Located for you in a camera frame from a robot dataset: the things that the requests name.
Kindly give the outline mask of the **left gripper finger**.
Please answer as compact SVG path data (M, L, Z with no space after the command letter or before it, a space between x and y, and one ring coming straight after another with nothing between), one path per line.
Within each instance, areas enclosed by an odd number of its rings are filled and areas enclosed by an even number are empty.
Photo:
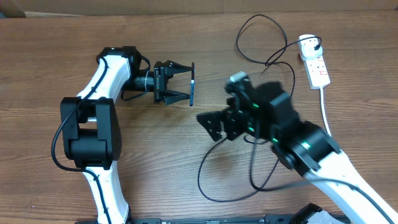
M171 60L166 61L166 76L168 78L173 78L175 74L177 73L185 73L185 72L192 72L193 67L181 65L177 62L173 62Z
M190 95L188 93L182 93L175 90L166 90L164 93L164 103L165 105L171 105L178 101L189 100Z

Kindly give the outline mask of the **blue Galaxy smartphone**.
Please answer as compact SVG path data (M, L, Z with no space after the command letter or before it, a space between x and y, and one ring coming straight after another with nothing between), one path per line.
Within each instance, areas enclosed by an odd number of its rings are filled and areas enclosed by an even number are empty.
M191 66L191 82L190 82L190 106L193 106L194 92L195 92L195 63L192 62Z

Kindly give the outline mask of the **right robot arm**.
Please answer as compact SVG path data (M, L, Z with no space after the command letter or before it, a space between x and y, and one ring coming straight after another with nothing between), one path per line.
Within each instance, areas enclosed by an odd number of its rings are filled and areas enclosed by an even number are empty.
M320 126L301 121L290 95L279 82L253 87L248 78L229 82L228 107L197 115L214 141L222 133L232 141L241 134L272 143L272 152L303 181L313 184L354 223L397 223L397 212L361 177L339 144Z

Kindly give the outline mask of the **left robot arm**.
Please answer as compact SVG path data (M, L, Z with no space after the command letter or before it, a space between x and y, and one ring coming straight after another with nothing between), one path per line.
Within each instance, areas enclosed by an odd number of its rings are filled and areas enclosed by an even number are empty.
M118 175L122 136L116 113L118 98L127 101L126 91L137 97L154 94L155 103L171 105L181 100L193 101L194 92L170 90L167 84L177 73L195 73L195 66L167 60L141 68L148 61L135 46L106 47L97 56L98 69L89 84L75 97L65 97L60 104L62 123L52 141L55 155L58 137L63 138L65 156L75 163L69 171L81 172L95 200L95 223L132 223L131 209L124 198Z

